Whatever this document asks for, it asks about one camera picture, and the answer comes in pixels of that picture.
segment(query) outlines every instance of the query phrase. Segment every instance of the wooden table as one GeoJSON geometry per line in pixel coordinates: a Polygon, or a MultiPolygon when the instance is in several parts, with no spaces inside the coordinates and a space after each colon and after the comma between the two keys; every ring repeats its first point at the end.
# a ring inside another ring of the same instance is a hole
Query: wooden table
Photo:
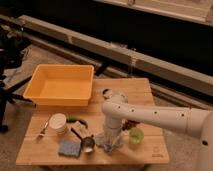
{"type": "Polygon", "coordinates": [[[104,102],[102,91],[106,88],[122,91],[129,99],[129,103],[154,105],[149,81],[147,79],[94,79],[92,98],[87,107],[56,107],[37,106],[33,114],[20,152],[17,165],[124,165],[124,164],[154,164],[168,163],[169,156],[165,145],[162,129],[150,125],[140,124],[145,137],[140,145],[129,144],[128,132],[124,132],[125,144],[111,154],[106,154],[102,148],[96,147],[88,155],[81,153],[76,159],[58,155],[59,143],[70,139],[79,142],[71,132],[58,136],[51,128],[46,130],[46,135],[39,141],[36,136],[48,118],[57,112],[68,116],[77,116],[85,119],[89,124],[89,133],[102,132],[104,114],[101,104],[104,102]]]}

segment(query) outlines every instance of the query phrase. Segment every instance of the utensil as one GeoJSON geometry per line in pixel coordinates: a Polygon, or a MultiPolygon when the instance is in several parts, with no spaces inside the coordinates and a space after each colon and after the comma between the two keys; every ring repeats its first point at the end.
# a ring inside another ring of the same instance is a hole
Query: utensil
{"type": "Polygon", "coordinates": [[[46,131],[48,125],[49,125],[49,120],[50,120],[50,118],[49,118],[49,119],[47,120],[47,122],[45,123],[45,125],[44,125],[43,129],[40,131],[38,137],[43,137],[43,136],[45,135],[45,131],[46,131]]]}
{"type": "Polygon", "coordinates": [[[90,137],[82,138],[79,133],[76,132],[74,128],[71,128],[71,131],[81,140],[81,149],[85,153],[90,153],[95,148],[95,140],[93,139],[93,135],[90,137]]]}

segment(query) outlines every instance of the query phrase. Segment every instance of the green cup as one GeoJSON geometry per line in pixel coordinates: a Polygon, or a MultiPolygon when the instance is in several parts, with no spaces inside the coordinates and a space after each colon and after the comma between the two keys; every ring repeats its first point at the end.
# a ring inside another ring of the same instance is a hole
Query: green cup
{"type": "Polygon", "coordinates": [[[144,134],[140,128],[134,127],[129,131],[129,142],[131,144],[137,145],[140,144],[143,140],[144,134]]]}

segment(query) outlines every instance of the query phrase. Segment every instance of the yellow plastic bin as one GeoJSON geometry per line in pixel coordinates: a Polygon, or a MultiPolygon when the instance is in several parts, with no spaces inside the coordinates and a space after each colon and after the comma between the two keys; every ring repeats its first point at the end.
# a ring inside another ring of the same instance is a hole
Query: yellow plastic bin
{"type": "Polygon", "coordinates": [[[92,65],[38,65],[24,92],[37,105],[87,106],[91,98],[92,65]]]}

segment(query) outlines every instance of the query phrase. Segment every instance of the sponge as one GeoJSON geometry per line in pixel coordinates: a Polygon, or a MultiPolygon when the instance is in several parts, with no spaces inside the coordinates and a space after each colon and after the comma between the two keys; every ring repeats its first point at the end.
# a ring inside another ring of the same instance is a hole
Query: sponge
{"type": "Polygon", "coordinates": [[[79,157],[81,152],[80,143],[73,141],[62,141],[58,150],[59,155],[64,155],[68,157],[79,157]]]}

